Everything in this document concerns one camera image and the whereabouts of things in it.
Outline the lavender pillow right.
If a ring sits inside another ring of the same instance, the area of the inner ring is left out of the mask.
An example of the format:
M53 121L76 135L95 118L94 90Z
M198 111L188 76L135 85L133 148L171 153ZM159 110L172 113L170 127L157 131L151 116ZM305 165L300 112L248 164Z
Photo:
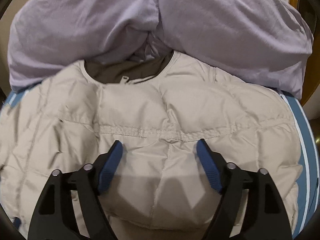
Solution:
M176 50L301 98L313 34L284 0L158 0L148 56Z

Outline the lavender pillow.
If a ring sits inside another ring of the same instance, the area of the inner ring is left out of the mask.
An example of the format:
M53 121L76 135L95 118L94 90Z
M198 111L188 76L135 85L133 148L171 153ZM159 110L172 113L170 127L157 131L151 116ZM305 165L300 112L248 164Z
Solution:
M29 0L10 26L10 86L24 89L81 59L146 59L158 23L158 0Z
M313 34L284 0L158 0L148 56L176 50L301 98Z

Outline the lavender pillow left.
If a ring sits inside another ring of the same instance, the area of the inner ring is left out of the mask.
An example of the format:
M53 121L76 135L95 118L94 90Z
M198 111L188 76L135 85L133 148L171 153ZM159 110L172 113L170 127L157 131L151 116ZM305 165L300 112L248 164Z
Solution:
M10 86L24 89L81 59L146 59L158 23L158 0L29 0L10 26Z

